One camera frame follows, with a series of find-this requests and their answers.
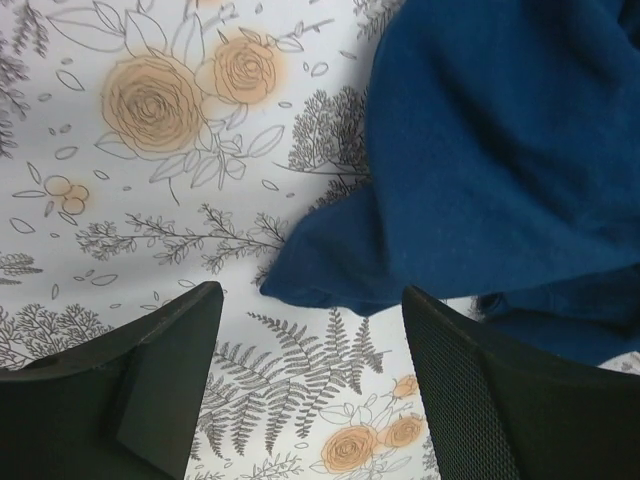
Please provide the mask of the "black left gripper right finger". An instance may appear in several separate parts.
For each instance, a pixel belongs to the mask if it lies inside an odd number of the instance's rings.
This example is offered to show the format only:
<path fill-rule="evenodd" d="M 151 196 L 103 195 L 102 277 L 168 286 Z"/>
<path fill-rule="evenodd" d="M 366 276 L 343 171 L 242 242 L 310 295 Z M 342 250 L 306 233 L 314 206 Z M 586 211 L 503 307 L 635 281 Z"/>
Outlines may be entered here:
<path fill-rule="evenodd" d="M 536 349 L 414 287 L 402 316 L 442 478 L 638 478 L 638 376 Z"/>

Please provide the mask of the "dark blue t shirt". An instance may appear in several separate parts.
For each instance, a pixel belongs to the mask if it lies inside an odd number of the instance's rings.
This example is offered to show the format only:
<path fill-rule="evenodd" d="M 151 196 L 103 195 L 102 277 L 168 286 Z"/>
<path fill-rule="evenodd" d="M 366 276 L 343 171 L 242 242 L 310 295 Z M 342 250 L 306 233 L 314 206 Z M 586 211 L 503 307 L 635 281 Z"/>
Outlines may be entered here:
<path fill-rule="evenodd" d="M 407 1 L 366 100 L 370 182 L 260 291 L 369 316 L 415 286 L 599 365 L 639 348 L 639 5 Z"/>

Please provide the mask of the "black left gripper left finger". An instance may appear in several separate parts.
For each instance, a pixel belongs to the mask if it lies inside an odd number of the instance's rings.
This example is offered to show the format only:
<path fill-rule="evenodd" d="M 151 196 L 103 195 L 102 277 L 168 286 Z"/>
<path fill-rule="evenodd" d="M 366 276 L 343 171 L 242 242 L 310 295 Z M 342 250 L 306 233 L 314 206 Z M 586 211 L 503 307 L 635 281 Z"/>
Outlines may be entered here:
<path fill-rule="evenodd" d="M 155 312 L 1 372 L 4 479 L 181 479 L 223 307 L 204 282 Z"/>

